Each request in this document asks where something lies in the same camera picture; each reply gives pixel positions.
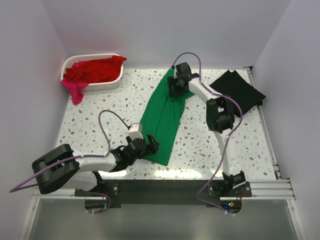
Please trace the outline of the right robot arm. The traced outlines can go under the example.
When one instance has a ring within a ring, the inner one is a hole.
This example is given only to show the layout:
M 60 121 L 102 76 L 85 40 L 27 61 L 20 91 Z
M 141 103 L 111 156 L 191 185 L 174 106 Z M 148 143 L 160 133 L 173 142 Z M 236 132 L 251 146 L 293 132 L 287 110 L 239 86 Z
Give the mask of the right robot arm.
M 234 103 L 231 97 L 214 91 L 202 82 L 200 74 L 193 73 L 188 63 L 183 62 L 171 68 L 174 74 L 167 79 L 169 96 L 181 97 L 192 93 L 205 103 L 205 122 L 214 133 L 221 152 L 223 182 L 219 191 L 233 197 L 246 183 L 231 138 L 235 129 Z

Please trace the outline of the green t-shirt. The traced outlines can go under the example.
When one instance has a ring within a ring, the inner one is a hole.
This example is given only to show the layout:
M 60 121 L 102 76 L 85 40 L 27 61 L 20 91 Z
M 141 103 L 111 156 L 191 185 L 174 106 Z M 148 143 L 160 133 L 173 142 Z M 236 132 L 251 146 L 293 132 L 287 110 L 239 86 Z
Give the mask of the green t-shirt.
M 152 134 L 159 143 L 158 152 L 144 159 L 163 166 L 169 163 L 186 99 L 194 96 L 189 92 L 179 97 L 170 97 L 167 78 L 173 75 L 174 70 L 170 68 L 153 91 L 140 120 L 142 134 Z

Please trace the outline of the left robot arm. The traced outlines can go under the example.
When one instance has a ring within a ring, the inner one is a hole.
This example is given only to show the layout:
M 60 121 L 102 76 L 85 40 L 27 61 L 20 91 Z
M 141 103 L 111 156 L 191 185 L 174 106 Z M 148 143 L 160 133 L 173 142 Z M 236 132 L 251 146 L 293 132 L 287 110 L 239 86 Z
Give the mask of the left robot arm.
M 151 133 L 147 139 L 126 137 L 127 145 L 121 145 L 106 154 L 85 154 L 62 144 L 31 164 L 41 194 L 53 193 L 62 188 L 76 173 L 120 172 L 132 166 L 136 160 L 156 154 L 160 143 Z

